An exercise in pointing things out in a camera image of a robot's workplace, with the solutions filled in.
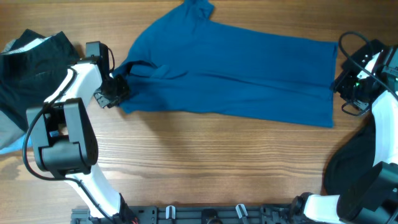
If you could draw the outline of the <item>blue polo shirt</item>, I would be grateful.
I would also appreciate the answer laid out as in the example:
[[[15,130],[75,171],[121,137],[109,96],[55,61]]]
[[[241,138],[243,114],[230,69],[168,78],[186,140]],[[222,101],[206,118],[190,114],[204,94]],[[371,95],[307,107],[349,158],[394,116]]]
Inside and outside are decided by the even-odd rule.
[[[208,1],[157,19],[114,71],[134,111],[219,113],[330,128],[338,46],[214,22]]]

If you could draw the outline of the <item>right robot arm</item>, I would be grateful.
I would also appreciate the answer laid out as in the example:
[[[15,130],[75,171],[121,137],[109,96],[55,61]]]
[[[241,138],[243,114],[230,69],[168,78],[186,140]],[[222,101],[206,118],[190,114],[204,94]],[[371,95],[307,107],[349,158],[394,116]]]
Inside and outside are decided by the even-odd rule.
[[[397,47],[377,39],[343,64],[331,89],[367,123],[332,157],[326,195],[305,192],[288,205],[258,209],[204,210],[203,223],[396,223],[397,222]]]

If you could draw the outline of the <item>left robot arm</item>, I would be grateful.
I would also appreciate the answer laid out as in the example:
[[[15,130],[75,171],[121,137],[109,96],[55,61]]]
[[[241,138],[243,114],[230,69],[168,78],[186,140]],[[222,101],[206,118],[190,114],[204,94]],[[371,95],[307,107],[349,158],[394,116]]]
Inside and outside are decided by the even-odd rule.
[[[98,165],[98,142],[86,112],[92,98],[101,108],[112,108],[128,98],[130,89],[121,76],[113,76],[112,51],[97,41],[86,43],[86,57],[65,67],[67,76],[42,106],[26,111],[26,141],[32,142],[36,178],[66,182],[88,206],[92,223],[139,223],[123,196],[114,190]]]

